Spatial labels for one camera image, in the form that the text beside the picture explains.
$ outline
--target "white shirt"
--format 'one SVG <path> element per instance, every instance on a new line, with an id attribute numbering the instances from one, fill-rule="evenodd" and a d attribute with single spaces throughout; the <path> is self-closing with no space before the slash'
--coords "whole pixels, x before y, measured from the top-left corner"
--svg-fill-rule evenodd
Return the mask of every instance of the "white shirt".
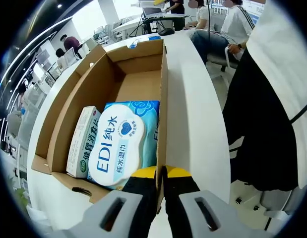
<path id="1" fill-rule="evenodd" d="M 204 20 L 207 20 L 209 21 L 209 14 L 208 14 L 208 6 L 202 6 L 200 8 L 197 9 L 197 12 L 196 12 L 196 18 L 197 18 L 197 22 L 199 23 L 200 19 L 204 19 Z M 214 30 L 213 26 L 212 26 L 212 21 L 210 20 L 210 28 L 211 30 Z M 206 24 L 206 26 L 204 27 L 204 30 L 207 30 L 208 29 L 208 22 Z"/>
<path id="2" fill-rule="evenodd" d="M 292 119 L 307 105 L 307 44 L 295 23 L 272 0 L 266 2 L 247 49 Z M 303 188 L 307 185 L 307 111 L 292 126 L 299 187 Z"/>
<path id="3" fill-rule="evenodd" d="M 229 43 L 240 44 L 249 38 L 253 29 L 254 23 L 249 14 L 242 6 L 235 5 L 228 9 L 220 34 Z"/>

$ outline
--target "white desk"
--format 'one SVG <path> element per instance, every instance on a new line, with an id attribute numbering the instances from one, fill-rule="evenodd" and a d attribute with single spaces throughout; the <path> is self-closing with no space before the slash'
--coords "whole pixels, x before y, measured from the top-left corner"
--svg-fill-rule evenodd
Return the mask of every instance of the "white desk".
<path id="1" fill-rule="evenodd" d="M 160 13 L 155 13 L 148 15 L 146 18 L 148 19 L 159 19 L 159 20 L 168 20 L 169 18 L 183 18 L 183 17 L 188 17 L 188 15 L 185 14 L 172 14 L 172 13 L 165 13 L 165 12 L 160 12 Z M 142 19 L 141 17 L 131 20 L 129 22 L 126 22 L 125 24 L 116 27 L 113 31 L 114 32 L 122 32 L 123 33 L 123 40 L 126 39 L 126 31 L 131 28 L 135 28 L 138 25 L 142 24 Z"/>
<path id="2" fill-rule="evenodd" d="M 135 39 L 105 47 L 130 45 Z M 201 190 L 208 189 L 225 202 L 230 194 L 230 160 L 224 120 L 212 81 L 185 32 L 163 37 L 169 69 L 167 164 L 190 171 Z M 48 94 L 31 135 L 28 187 L 32 205 L 44 211 L 54 229 L 68 229 L 82 219 L 92 204 L 89 197 L 72 192 L 56 178 L 31 169 L 35 148 L 48 108 L 66 82 L 71 66 Z M 172 237 L 164 203 L 151 225 L 149 237 Z"/>
<path id="3" fill-rule="evenodd" d="M 126 31 L 128 29 L 137 27 L 141 23 L 142 23 L 142 19 L 141 19 L 141 17 L 139 17 L 139 18 L 136 18 L 136 19 L 131 20 L 129 22 L 126 22 L 125 24 L 123 24 L 121 26 L 116 27 L 113 31 L 114 32 L 121 32 L 122 31 L 123 32 L 123 40 L 124 40 L 126 38 Z"/>

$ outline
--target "package lid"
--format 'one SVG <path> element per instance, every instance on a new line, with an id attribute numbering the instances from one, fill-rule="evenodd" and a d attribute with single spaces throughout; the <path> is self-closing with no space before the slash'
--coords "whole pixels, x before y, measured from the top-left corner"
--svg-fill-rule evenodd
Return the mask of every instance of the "package lid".
<path id="1" fill-rule="evenodd" d="M 129 178 L 141 167 L 140 146 L 144 136 L 143 120 L 129 107 L 116 104 L 104 110 L 88 162 L 92 178 L 103 186 Z"/>

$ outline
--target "white package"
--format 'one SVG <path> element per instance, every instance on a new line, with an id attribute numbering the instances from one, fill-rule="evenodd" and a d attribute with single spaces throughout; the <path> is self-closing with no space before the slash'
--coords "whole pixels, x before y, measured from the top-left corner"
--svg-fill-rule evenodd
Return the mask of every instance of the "white package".
<path id="1" fill-rule="evenodd" d="M 66 171 L 75 178 L 86 178 L 88 160 L 97 135 L 100 112 L 96 107 L 83 108 L 70 144 Z"/>

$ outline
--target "jeans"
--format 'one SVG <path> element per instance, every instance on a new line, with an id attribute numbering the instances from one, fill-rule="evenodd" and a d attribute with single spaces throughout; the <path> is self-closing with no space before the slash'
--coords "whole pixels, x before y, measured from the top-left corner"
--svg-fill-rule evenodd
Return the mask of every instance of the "jeans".
<path id="1" fill-rule="evenodd" d="M 225 48 L 229 43 L 224 37 L 214 33 L 210 33 L 210 38 L 208 39 L 208 31 L 204 30 L 196 30 L 191 40 L 204 64 L 206 64 L 209 53 L 225 57 Z"/>

